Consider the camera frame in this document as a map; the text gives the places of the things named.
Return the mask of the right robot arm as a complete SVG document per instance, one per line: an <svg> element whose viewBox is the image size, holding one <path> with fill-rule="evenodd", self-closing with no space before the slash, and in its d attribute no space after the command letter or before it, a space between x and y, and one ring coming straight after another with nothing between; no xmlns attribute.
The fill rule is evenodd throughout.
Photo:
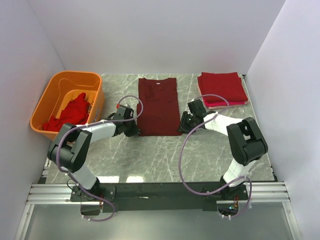
<svg viewBox="0 0 320 240"><path fill-rule="evenodd" d="M245 119L225 116L217 111L207 111L200 99L188 103L178 131L191 134L202 128L228 137L232 161L221 181L229 188L240 186L250 168L268 152L268 144L252 117Z"/></svg>

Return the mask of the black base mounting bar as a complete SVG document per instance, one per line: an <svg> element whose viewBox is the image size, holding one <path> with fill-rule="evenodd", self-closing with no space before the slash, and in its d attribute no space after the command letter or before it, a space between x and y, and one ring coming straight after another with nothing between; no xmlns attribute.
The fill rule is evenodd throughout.
<svg viewBox="0 0 320 240"><path fill-rule="evenodd" d="M83 192L80 187L73 186L70 196L72 203L82 203L81 213L111 213L113 211L157 211L157 210L202 210L217 211L219 201L246 201L249 191L244 184L226 188L215 194L212 191L220 188L220 182L190 182L188 185L203 196L188 191L181 182L166 183L101 183L95 195L106 199L94 206L93 198Z"/></svg>

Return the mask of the folded dark red shirt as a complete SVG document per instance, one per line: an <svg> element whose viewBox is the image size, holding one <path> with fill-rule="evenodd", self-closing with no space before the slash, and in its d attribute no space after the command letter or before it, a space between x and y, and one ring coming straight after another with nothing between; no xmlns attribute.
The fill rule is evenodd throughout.
<svg viewBox="0 0 320 240"><path fill-rule="evenodd" d="M202 95L218 95L228 102L248 101L247 94L242 85L242 79L237 72L202 72L201 75L197 77L197 81Z"/></svg>

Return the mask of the bright red shirt in basket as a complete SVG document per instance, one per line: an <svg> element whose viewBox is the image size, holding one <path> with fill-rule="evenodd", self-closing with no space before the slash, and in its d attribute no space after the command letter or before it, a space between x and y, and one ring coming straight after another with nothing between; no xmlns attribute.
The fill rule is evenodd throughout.
<svg viewBox="0 0 320 240"><path fill-rule="evenodd" d="M59 132L64 124L83 125L89 117L90 103L85 100L86 93L83 92L77 98L69 101L65 109L61 111L60 117L51 116L48 122L42 125L44 131Z"/></svg>

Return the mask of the orange plastic basket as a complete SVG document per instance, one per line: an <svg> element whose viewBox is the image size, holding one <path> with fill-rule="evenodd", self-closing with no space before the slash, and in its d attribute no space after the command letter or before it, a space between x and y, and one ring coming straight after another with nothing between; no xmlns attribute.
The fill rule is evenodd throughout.
<svg viewBox="0 0 320 240"><path fill-rule="evenodd" d="M62 71L54 75L45 88L33 114L30 127L37 133L54 140L57 131L43 129L43 124L50 117L59 118L67 104L85 93L85 100L90 103L88 108L88 123L100 120L105 95L102 89L103 81L94 72Z"/></svg>

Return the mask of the dark red t shirt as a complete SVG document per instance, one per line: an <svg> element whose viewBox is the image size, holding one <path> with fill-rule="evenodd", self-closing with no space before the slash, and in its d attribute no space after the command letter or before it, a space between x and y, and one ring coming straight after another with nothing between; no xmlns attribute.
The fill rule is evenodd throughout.
<svg viewBox="0 0 320 240"><path fill-rule="evenodd" d="M177 79L162 80L140 78L136 106L137 127L141 137L180 136L180 111Z"/></svg>

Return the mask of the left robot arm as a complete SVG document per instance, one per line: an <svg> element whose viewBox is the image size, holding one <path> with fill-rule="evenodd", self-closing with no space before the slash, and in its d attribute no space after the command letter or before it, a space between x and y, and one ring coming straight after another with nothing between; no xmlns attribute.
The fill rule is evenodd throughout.
<svg viewBox="0 0 320 240"><path fill-rule="evenodd" d="M132 137L139 133L134 110L120 104L115 113L99 122L87 126L65 123L50 144L47 158L60 166L62 171L69 173L84 189L91 193L97 192L100 181L85 165L90 144L121 134Z"/></svg>

